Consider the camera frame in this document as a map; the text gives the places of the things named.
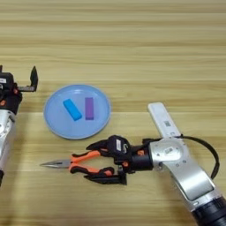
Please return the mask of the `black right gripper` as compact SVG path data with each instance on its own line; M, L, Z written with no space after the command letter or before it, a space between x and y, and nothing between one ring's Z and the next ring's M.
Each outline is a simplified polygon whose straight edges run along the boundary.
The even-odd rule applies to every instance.
M97 141L87 147L87 150L107 151L108 141L106 139ZM86 179L101 185L127 185L127 174L136 171L152 170L154 167L148 144L132 146L129 143L123 144L121 152L116 151L114 163L118 166L117 174L112 167L103 168L94 174L88 174Z

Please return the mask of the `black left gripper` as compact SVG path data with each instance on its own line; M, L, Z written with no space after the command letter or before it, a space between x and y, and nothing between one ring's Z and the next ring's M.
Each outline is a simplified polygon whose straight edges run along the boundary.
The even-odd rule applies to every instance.
M3 66L0 65L0 73L2 73ZM31 86L19 87L14 83L11 87L0 86L0 109L11 111L14 115L18 113L19 105L22 102L23 92L35 92L38 86L38 73L34 66L31 71Z

